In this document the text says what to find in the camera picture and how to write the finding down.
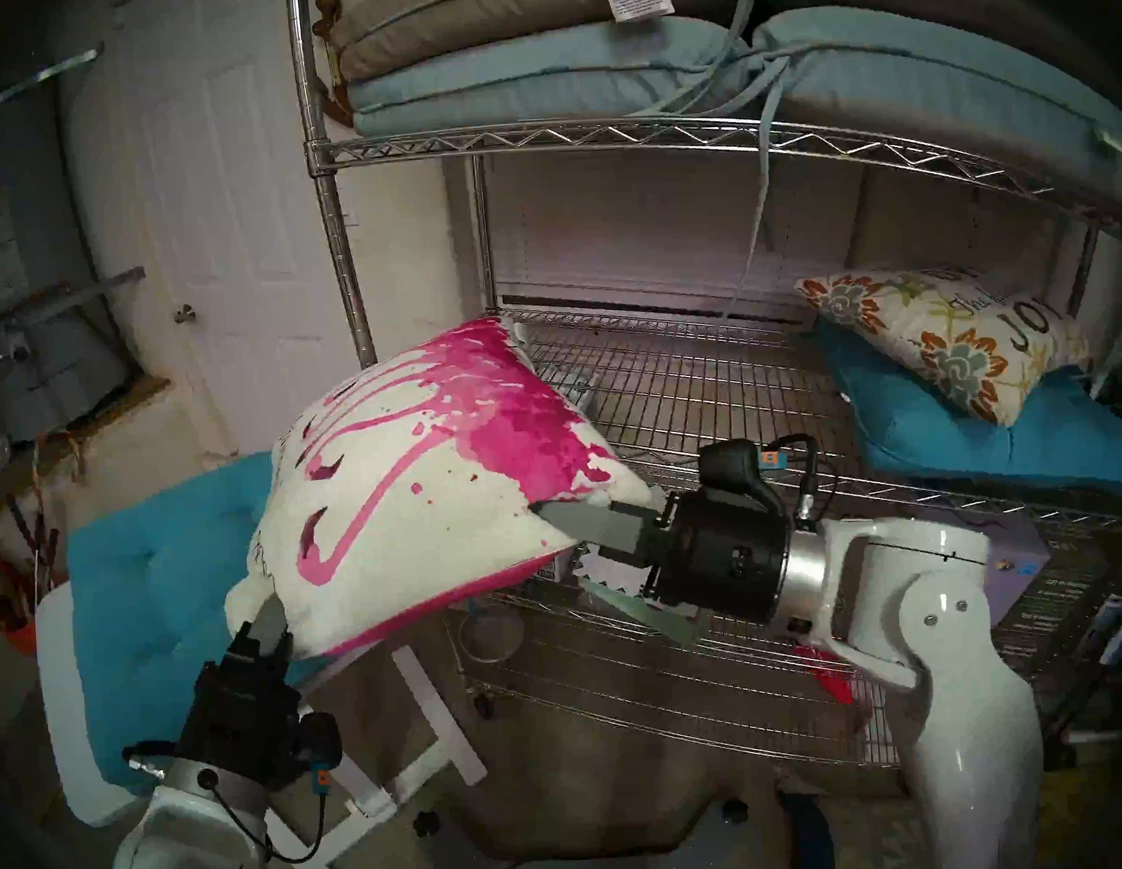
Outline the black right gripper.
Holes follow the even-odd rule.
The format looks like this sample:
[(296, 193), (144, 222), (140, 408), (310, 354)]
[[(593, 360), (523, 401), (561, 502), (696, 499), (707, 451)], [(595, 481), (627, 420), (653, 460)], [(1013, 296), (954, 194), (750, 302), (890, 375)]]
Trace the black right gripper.
[(604, 558), (653, 568), (652, 598), (753, 625), (774, 616), (784, 580), (791, 519), (765, 482), (732, 490), (701, 486), (672, 494), (662, 514), (637, 503), (549, 500), (533, 512)]

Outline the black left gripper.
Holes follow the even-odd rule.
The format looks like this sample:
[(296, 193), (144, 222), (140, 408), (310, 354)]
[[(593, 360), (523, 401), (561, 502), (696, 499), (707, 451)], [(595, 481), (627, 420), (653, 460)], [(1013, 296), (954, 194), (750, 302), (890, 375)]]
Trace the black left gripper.
[(267, 789), (305, 771), (296, 757), (298, 691), (286, 682), (294, 638), (276, 593), (221, 660), (205, 662), (177, 741), (177, 757), (240, 775)]

